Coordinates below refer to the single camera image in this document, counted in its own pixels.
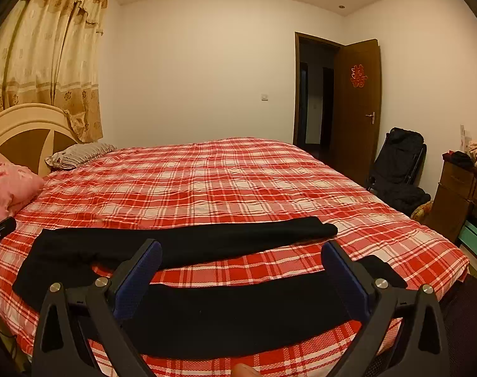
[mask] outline silver bolt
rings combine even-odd
[[[109,279],[104,278],[103,276],[101,276],[100,278],[96,279],[95,286],[96,287],[104,287],[108,284],[108,282],[109,282]]]
[[[60,290],[60,284],[58,282],[51,284],[50,292],[58,292],[59,290]]]
[[[425,285],[422,286],[422,291],[424,291],[425,293],[431,294],[434,292],[434,288],[426,283]]]
[[[375,285],[380,289],[387,289],[389,287],[389,282],[387,282],[385,279],[378,278],[375,280]]]

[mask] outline red cloth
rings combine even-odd
[[[339,230],[337,241],[352,259],[375,254],[410,288],[430,283],[438,298],[468,266],[462,252],[441,235],[293,145],[245,138],[131,148],[73,171],[50,174],[41,195],[15,217],[16,231],[0,245],[0,314],[22,349],[31,353],[38,315],[13,293],[11,285],[42,228],[170,228],[301,216],[332,222]],[[154,281],[187,287],[240,285],[315,272],[321,269],[320,248],[321,242],[289,246],[169,269],[157,273]],[[398,321],[391,325],[384,347],[390,347],[398,325]],[[180,375],[184,370],[187,376],[224,377],[237,363],[250,364],[263,375],[305,375],[315,370],[326,375],[359,326],[348,322],[303,343],[247,358],[145,360],[158,376]],[[112,375],[101,346],[93,343],[92,347],[103,371]]]

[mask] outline pink pillow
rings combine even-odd
[[[29,204],[44,184],[44,180],[27,167],[0,161],[0,221]]]

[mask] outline cream headboard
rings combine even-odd
[[[45,158],[80,143],[65,113],[42,103],[25,103],[0,113],[0,154],[43,177]]]

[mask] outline red paper cutout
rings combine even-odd
[[[350,80],[354,88],[363,88],[367,79],[368,77],[364,75],[364,67],[362,65],[355,65],[355,67],[352,68],[352,77]]]

